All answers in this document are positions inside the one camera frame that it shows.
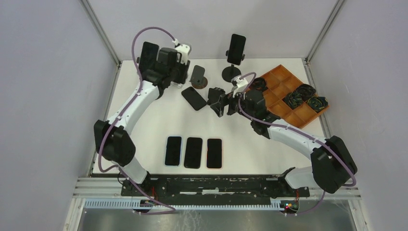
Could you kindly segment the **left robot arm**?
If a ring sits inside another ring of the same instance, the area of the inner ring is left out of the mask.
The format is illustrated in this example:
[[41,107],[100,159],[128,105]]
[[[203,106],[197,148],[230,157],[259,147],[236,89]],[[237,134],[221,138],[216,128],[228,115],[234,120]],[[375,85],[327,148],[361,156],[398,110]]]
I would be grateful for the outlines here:
[[94,139],[98,160],[105,159],[133,182],[132,189],[139,196],[151,191],[146,180],[148,171],[136,158],[136,145],[130,137],[136,123],[146,109],[159,99],[171,83],[184,84],[190,65],[191,46],[178,44],[173,48],[152,45],[133,58],[139,83],[123,105],[107,120],[94,124]]

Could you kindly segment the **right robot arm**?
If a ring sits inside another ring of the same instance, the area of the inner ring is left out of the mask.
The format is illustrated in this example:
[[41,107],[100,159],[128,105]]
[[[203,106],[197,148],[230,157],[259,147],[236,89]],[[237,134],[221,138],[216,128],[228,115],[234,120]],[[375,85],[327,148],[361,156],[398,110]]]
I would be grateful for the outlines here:
[[354,187],[357,166],[344,141],[311,135],[287,123],[266,107],[263,93],[258,90],[225,93],[221,88],[210,88],[208,105],[219,116],[238,113],[251,121],[255,133],[267,139],[283,143],[301,153],[311,162],[309,167],[292,167],[281,174],[278,191],[291,196],[302,187],[319,187],[333,194],[341,187]]

